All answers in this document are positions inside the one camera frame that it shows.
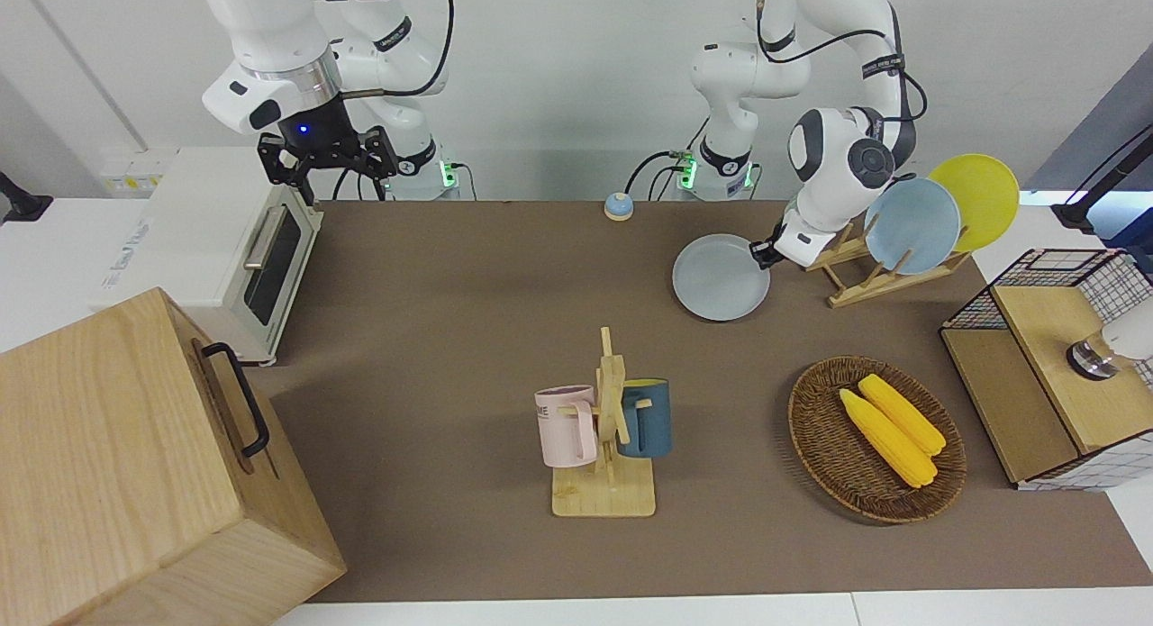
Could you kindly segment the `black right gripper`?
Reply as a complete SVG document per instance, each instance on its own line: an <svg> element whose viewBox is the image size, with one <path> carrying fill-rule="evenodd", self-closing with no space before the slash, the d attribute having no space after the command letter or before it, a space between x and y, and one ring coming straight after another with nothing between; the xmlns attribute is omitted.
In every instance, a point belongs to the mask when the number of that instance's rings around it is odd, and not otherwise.
<svg viewBox="0 0 1153 626"><path fill-rule="evenodd" d="M372 178L379 202L386 202L389 178L399 171L399 158L386 129L376 125L357 131L341 96L284 118L276 131L261 133L257 154L270 183L295 186L308 208L314 208L312 184L306 178L310 169L349 169Z"/></svg>

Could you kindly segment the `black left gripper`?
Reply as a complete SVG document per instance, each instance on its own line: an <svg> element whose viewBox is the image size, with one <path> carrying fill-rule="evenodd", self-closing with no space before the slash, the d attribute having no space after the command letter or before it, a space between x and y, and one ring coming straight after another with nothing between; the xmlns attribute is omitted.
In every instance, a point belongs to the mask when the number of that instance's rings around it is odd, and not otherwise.
<svg viewBox="0 0 1153 626"><path fill-rule="evenodd" d="M761 270L768 270L773 267L775 264L778 264L779 259L789 258L785 252L781 252L781 249L778 247L779 241L784 235L784 231L786 231L787 228L789 227L786 220L781 219L778 223L776 223L775 228L769 239L761 241L752 241L752 243L749 243L749 256L752 256L752 258L755 261L758 267L760 267Z"/></svg>

